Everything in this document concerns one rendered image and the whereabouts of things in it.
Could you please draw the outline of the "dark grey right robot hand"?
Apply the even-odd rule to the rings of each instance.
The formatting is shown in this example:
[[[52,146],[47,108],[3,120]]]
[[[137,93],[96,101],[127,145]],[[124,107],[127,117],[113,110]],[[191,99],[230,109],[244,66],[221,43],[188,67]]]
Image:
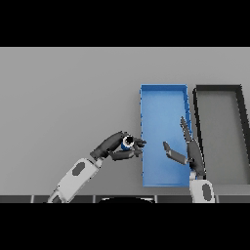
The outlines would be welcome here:
[[[205,177],[206,170],[201,149],[198,142],[190,135],[188,125],[183,117],[181,117],[180,126],[183,130],[184,139],[187,145],[187,155],[180,154],[171,149],[169,144],[164,142],[163,147],[166,151],[166,156],[182,165],[189,164],[189,168],[195,172],[197,177]]]

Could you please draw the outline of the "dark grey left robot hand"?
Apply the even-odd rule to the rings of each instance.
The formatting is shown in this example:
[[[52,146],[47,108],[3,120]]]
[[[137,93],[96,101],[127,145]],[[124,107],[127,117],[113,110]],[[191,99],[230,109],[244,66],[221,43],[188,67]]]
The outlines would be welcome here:
[[[108,158],[110,156],[114,161],[139,156],[142,153],[141,148],[145,146],[146,141],[132,136],[134,138],[134,145],[129,150],[123,150],[121,148],[121,143],[123,138],[126,136],[132,135],[127,132],[120,131],[109,136],[99,146],[97,146],[90,153],[90,155],[95,160],[98,160],[99,158]]]

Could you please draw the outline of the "blue pipe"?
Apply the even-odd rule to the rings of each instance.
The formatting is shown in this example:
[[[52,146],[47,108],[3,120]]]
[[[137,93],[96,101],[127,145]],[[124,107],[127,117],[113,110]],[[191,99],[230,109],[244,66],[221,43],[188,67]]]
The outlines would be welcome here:
[[[129,150],[134,145],[134,138],[132,136],[126,136],[123,138],[121,148],[123,150]]]

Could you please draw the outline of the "dark grey bin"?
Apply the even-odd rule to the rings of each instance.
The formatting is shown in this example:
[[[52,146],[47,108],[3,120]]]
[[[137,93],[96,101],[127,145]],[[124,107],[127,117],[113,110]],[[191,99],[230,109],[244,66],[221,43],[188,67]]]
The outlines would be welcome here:
[[[250,185],[250,127],[241,85],[196,85],[197,137],[213,185]]]

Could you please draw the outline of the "blue bin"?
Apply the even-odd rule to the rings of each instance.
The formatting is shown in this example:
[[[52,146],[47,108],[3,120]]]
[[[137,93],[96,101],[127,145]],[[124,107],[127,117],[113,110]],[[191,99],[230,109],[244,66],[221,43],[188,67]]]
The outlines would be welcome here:
[[[191,129],[188,86],[186,84],[142,84],[141,138],[143,148],[143,186],[145,188],[186,188],[189,166],[166,156],[163,143],[182,155],[187,144],[181,128],[183,117]]]

